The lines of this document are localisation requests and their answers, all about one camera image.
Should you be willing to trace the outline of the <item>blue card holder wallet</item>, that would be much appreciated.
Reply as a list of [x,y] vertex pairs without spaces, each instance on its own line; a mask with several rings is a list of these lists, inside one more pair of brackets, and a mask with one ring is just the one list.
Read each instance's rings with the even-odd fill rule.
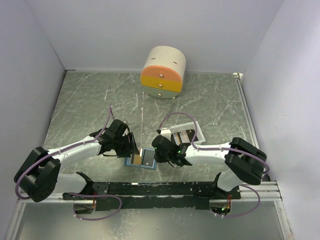
[[141,169],[156,170],[155,150],[153,148],[140,148],[139,154],[133,154],[124,159],[124,166]]

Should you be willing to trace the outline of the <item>gold magnetic stripe card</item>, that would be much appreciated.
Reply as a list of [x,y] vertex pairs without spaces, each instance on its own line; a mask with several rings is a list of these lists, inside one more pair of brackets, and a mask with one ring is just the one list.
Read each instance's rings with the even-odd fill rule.
[[131,165],[140,166],[142,164],[142,149],[139,148],[138,152],[132,154],[130,162]]

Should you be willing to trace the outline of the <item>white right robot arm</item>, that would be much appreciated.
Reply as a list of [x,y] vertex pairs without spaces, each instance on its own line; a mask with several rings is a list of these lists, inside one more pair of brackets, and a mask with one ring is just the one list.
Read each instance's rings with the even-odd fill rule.
[[240,137],[230,143],[218,145],[175,144],[162,135],[152,142],[157,163],[169,162],[179,167],[199,164],[224,164],[228,170],[219,173],[212,186],[212,193],[223,199],[241,184],[258,186],[263,175],[270,170],[267,155]]

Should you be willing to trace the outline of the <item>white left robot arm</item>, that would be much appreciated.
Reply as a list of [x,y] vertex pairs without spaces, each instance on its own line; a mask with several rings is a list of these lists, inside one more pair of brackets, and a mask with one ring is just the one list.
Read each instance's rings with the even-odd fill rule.
[[133,132],[119,119],[72,144],[49,150],[36,147],[14,176],[15,193],[19,199],[31,199],[36,203],[52,194],[89,199],[94,193],[93,180],[80,171],[72,174],[63,171],[79,161],[108,156],[110,151],[115,151],[118,158],[139,153]]

